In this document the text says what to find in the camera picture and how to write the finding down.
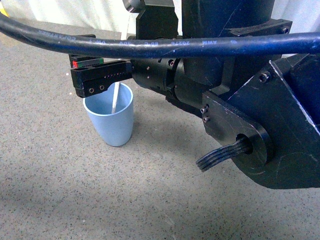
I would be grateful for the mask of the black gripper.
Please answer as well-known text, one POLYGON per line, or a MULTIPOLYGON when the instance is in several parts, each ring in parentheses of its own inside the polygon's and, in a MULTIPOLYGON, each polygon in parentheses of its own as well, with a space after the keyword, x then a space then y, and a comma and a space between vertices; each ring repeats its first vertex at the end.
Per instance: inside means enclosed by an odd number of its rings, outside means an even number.
POLYGON ((132 78, 129 60, 104 61, 102 57, 69 54, 75 93, 87 98, 106 91, 113 83, 132 78))

